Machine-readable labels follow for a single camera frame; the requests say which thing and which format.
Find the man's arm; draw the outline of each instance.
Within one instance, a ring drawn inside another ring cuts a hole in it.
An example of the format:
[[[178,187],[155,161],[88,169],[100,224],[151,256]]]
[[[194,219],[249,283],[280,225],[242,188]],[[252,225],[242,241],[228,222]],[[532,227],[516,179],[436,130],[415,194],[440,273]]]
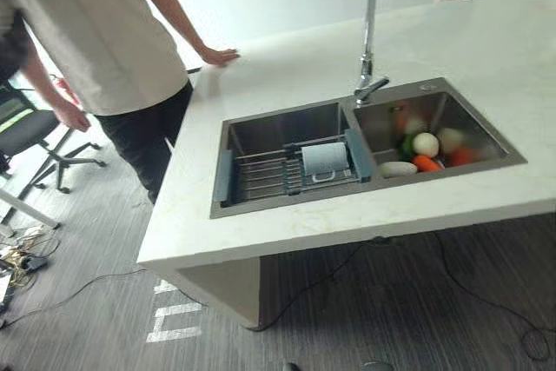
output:
[[[36,52],[33,40],[27,35],[29,40],[27,63],[22,68],[22,73],[35,87],[41,97],[50,105],[58,120],[69,128],[86,131],[90,123],[83,112],[74,104],[61,97],[49,79],[44,69],[38,53]]]
[[[182,35],[186,41],[197,51],[203,61],[219,67],[235,60],[239,54],[236,50],[217,51],[207,47],[197,34],[188,16],[182,9],[178,0],[151,0],[162,15]]]

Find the black pants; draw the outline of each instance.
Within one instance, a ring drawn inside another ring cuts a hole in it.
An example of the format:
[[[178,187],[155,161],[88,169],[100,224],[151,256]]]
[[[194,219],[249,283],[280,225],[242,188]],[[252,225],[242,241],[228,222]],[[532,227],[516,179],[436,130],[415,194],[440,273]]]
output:
[[[170,99],[150,108],[113,116],[96,116],[118,154],[136,171],[155,203],[170,160],[166,139],[175,144],[193,86],[188,82]]]

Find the table leg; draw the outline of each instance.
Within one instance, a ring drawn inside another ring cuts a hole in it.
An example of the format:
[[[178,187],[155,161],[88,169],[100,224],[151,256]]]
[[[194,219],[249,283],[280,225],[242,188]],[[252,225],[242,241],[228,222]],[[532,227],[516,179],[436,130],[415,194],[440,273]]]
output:
[[[153,269],[186,295],[220,310],[243,327],[259,326],[259,257],[201,267]]]
[[[21,200],[15,198],[13,195],[5,192],[4,190],[0,189],[0,200],[5,201],[10,206],[17,210],[21,210],[26,215],[31,216],[37,219],[39,222],[44,223],[49,228],[55,229],[60,226],[60,222],[55,221],[54,219],[50,219],[48,216],[43,215],[36,209],[33,209],[27,203],[22,202]]]

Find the white countertop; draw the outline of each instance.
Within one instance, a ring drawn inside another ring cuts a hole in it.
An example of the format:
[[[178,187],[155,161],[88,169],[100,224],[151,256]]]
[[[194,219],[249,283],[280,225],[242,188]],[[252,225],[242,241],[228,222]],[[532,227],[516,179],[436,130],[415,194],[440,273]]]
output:
[[[272,36],[200,75],[138,262],[186,268],[489,222],[556,205],[556,0],[459,0],[380,14],[375,74],[444,76],[527,164],[209,219],[222,121],[347,96],[362,22]]]

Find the man's hand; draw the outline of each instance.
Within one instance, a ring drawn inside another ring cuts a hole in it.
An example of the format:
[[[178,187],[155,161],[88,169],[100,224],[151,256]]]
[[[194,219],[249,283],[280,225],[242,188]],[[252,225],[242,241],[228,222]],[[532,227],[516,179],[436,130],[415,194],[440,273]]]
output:
[[[234,61],[240,56],[237,50],[217,51],[208,47],[200,50],[199,55],[205,63],[213,64],[218,67],[226,67],[230,61]]]
[[[81,130],[85,132],[90,127],[90,122],[84,113],[73,103],[62,100],[52,108],[58,121],[66,125],[68,128]]]

